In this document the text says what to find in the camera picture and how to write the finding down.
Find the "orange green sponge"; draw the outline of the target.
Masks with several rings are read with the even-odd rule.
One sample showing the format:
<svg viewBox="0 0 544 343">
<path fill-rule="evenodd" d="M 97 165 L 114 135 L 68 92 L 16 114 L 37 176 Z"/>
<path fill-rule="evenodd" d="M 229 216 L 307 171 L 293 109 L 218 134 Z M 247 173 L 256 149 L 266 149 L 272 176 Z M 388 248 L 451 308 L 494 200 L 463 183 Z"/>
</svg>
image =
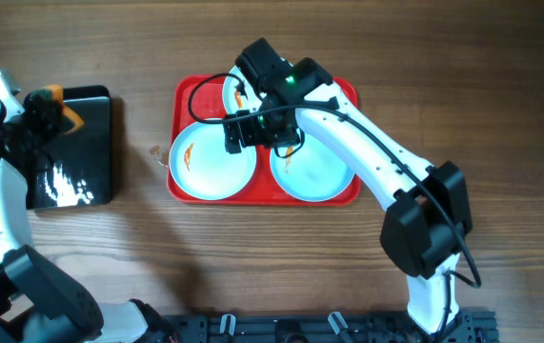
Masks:
<svg viewBox="0 0 544 343">
<path fill-rule="evenodd" d="M 29 98 L 48 122 L 53 124 L 60 135 L 69 135 L 84 126 L 84 120 L 65 104 L 64 88 L 61 85 L 47 85 L 30 93 Z"/>
</svg>

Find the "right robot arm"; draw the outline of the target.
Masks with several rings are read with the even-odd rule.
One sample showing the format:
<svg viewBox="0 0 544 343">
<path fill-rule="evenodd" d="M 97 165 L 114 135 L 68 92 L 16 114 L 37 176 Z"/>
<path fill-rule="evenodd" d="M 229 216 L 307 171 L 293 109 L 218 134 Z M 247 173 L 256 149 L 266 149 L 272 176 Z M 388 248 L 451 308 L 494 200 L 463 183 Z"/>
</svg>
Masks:
<svg viewBox="0 0 544 343">
<path fill-rule="evenodd" d="M 436 167 L 397 144 L 309 57 L 291 64 L 260 38 L 235 66 L 239 91 L 256 102 L 224 118 L 226 151 L 297 150 L 311 136 L 334 152 L 385 212 L 380 243 L 407 276 L 409 317 L 440 337 L 458 314 L 459 258 L 475 267 L 466 245 L 473 221 L 463 172 L 450 161 Z"/>
</svg>

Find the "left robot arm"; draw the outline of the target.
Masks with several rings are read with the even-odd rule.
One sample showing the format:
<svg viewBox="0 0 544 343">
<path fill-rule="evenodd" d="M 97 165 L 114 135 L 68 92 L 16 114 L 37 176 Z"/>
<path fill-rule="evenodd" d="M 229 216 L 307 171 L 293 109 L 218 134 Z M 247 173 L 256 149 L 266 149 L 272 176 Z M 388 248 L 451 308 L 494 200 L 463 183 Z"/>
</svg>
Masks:
<svg viewBox="0 0 544 343">
<path fill-rule="evenodd" d="M 23 101 L 0 75 L 0 342 L 162 342 L 171 324 L 132 299 L 100 304 L 33 246 L 33 209 L 112 196 L 109 91 L 49 85 Z"/>
</svg>

